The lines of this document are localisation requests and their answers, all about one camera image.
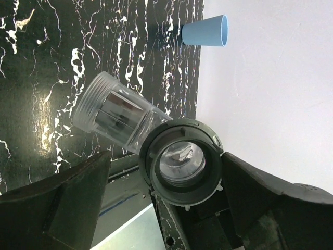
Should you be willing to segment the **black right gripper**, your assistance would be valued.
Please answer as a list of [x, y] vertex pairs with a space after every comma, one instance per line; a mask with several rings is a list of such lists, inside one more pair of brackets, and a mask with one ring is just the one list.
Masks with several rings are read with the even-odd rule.
[[243, 248], [227, 200], [209, 200], [186, 211], [155, 195], [153, 206], [165, 249]]

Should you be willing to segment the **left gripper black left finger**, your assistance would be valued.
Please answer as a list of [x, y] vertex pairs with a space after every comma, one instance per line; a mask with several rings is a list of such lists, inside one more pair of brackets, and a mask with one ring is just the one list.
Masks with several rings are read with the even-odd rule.
[[110, 152], [1, 195], [1, 249], [90, 249]]

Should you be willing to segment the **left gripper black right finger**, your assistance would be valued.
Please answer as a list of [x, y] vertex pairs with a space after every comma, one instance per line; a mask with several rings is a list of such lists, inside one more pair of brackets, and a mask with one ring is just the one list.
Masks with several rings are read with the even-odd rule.
[[332, 194], [292, 184], [231, 153], [222, 180], [245, 249], [332, 249]]

